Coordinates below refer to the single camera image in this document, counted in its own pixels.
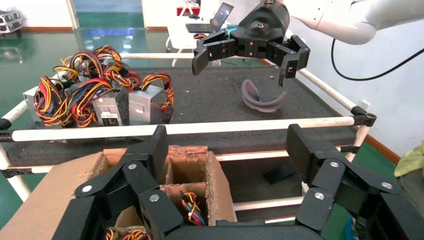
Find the colorful wire bundle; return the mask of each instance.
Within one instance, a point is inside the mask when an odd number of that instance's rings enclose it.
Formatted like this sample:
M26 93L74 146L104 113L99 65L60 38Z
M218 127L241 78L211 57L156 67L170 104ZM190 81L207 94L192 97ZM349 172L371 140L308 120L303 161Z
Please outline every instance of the colorful wire bundle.
M90 79L69 97L68 111L77 122L78 127L88 126L92 121L96 122L96 115L91 103L114 91L112 85L102 78Z
M166 104L161 107L162 112L165 112L169 106L174 107L174 88L172 86L171 76L165 72L156 72L147 75L142 84L141 90L145 91L151 83L156 80L161 80L166 93Z
M105 45L105 46L99 47L95 49L93 53L97 55L98 59L112 57L114 61L113 67L119 70L124 67L124 63L122 62L121 55L112 46Z
M34 94L35 112L46 126L66 125L70 119L64 86L60 81L57 82L62 91L58 90L49 77L42 77Z
M196 226L205 226L206 221L203 218L202 211L200 210L199 200L194 192L180 192L181 202L184 209L188 212L186 218L188 221Z
M125 77L122 77L119 73L119 69L112 66L106 70L105 78L109 81L115 81L120 85L124 86L128 91L132 92L135 87L140 86L142 79L135 72L128 72Z
M106 240L113 240L114 239L114 231L112 229L109 229L109 231L106 233Z
M80 75L104 78L104 67L98 56L88 50L77 52L70 58L69 67L75 69Z
M152 240L146 229L137 229L127 232L120 240Z

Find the wire connector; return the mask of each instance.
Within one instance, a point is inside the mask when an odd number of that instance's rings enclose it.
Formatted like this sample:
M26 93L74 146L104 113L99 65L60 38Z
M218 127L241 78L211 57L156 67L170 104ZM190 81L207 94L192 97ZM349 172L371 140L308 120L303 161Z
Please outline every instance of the wire connector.
M354 106L350 111L354 116L354 125L360 126L365 125L367 127L372 127L377 120L377 116L365 111L360 106Z
M183 191L179 191L179 196L181 197L182 200L184 200L184 202L186 203L190 202L190 198L186 196Z
M8 130L12 126L11 121L6 118L0 118L0 130Z

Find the black foam mat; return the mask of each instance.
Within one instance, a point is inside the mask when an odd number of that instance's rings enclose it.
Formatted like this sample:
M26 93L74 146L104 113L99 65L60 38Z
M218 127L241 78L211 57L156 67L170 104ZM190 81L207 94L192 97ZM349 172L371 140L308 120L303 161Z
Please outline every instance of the black foam mat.
M174 86L175 109L171 124L229 121L257 121L338 117L338 113L297 79L278 87L279 69L259 67L209 67L199 76L190 68L132 69L142 77L153 72L171 74ZM250 79L267 101L287 91L285 104L274 113L250 109L242 101L241 85ZM170 135L170 145L208 146L215 154L284 150L286 130L246 131ZM352 127L308 128L306 133L334 145L353 144ZM133 139L84 139L61 142L15 142L7 146L12 167L56 165L105 148L122 148L137 143Z

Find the curved foam piece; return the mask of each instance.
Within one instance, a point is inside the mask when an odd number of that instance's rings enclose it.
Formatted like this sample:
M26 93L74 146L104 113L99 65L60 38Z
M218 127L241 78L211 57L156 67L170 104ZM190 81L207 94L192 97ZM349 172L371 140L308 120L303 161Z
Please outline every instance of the curved foam piece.
M282 107L287 92L283 91L280 96L274 97L271 101L262 101L255 84L250 79L246 79L241 84L241 94L243 102L249 108L263 113L272 113Z

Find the black wire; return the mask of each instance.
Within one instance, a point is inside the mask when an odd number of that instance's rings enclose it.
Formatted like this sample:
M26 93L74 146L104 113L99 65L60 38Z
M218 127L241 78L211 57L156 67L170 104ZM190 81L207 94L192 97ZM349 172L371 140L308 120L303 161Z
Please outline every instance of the black wire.
M237 64L235 64L235 63L224 61L224 60L221 60L221 63L231 64L231 65L237 66Z
M402 67L403 65L405 65L407 62L411 61L412 59L414 59L415 57L417 57L418 55L424 53L424 48L417 51L414 55L408 57L407 59L405 59L404 61L402 61L401 63L399 63L398 65L390 68L389 70L380 73L378 75L372 76L372 77L367 77L367 78L353 78L353 77L348 77L343 75L336 67L336 64L334 63L334 43L336 42L336 39L333 39L332 44L331 44L331 64L332 67L334 68L335 72L342 78L347 79L347 80L352 80L352 81L369 81L369 80L374 80L374 79L378 79L381 78L391 72L393 72L394 70Z

